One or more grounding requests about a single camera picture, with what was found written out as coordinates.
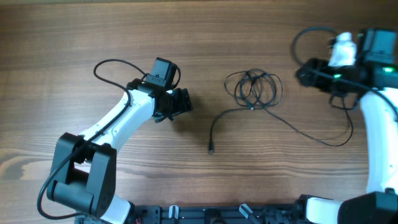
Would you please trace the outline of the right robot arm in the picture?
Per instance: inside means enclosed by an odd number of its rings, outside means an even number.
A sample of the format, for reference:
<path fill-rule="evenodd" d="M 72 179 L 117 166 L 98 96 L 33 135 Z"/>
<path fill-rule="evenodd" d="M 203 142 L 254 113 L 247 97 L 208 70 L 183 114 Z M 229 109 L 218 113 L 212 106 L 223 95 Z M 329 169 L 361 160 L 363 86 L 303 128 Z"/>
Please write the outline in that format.
<path fill-rule="evenodd" d="M 311 58 L 303 63 L 296 53 L 301 36 L 311 31 L 333 34 L 329 60 Z M 305 223 L 397 223 L 397 32 L 368 28 L 352 41 L 351 33 L 329 27 L 309 27 L 299 32 L 290 53 L 300 65 L 300 84 L 329 93 L 332 98 L 357 95 L 366 125 L 369 174 L 366 193 L 339 202 L 304 195 L 300 220 Z"/>

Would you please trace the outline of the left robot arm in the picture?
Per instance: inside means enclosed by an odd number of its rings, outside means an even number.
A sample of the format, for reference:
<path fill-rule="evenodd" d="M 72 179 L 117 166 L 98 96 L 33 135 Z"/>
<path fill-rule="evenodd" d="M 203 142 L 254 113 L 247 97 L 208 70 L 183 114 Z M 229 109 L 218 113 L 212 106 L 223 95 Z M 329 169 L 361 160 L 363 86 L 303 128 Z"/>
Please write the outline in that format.
<path fill-rule="evenodd" d="M 126 86 L 120 101 L 95 125 L 79 135 L 64 133 L 55 145 L 50 175 L 37 197 L 37 210 L 49 220 L 42 199 L 64 205 L 74 213 L 60 219 L 76 222 L 140 223 L 132 202 L 116 195 L 117 155 L 146 121 L 159 123 L 191 111 L 186 89 L 178 87 L 180 68 L 156 58 L 151 72 L 142 73 Z"/>

